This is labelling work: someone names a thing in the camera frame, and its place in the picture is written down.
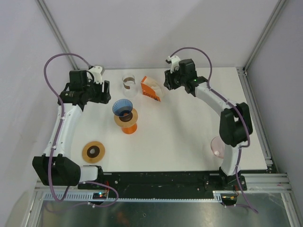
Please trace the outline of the blue glass dripper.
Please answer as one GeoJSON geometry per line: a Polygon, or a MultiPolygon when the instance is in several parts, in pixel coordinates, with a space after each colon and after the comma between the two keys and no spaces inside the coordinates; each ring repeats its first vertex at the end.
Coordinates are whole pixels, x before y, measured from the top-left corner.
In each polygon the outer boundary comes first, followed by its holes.
{"type": "Polygon", "coordinates": [[[112,107],[114,115],[120,117],[125,114],[129,114],[133,109],[133,104],[128,99],[119,99],[117,100],[112,107]]]}

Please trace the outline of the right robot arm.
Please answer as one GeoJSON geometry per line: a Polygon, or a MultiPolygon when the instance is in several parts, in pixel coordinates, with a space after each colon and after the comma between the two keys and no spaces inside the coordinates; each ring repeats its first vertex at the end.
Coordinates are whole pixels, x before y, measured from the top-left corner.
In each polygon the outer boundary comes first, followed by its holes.
{"type": "Polygon", "coordinates": [[[164,87],[168,90],[184,87],[185,91],[204,101],[220,117],[219,135],[224,143],[223,162],[217,176],[207,181],[224,190],[234,188],[240,180],[239,164],[244,142],[250,143],[253,132],[250,110],[246,103],[233,103],[209,85],[209,79],[198,76],[192,59],[181,60],[174,55],[166,62],[170,69],[165,71],[164,87]]]}

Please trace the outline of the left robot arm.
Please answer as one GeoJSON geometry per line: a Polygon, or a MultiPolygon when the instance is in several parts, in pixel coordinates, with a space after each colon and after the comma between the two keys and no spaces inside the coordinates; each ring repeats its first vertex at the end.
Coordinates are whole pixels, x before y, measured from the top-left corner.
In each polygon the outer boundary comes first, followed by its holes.
{"type": "Polygon", "coordinates": [[[59,95],[50,141],[43,154],[32,161],[43,185],[49,185],[49,180],[54,186],[76,186],[85,181],[94,189],[104,185],[105,178],[99,166],[80,166],[71,158],[73,136],[85,105],[88,102],[107,104],[111,99],[109,81],[102,80],[103,71],[101,66],[70,71],[70,81],[59,95]]]}

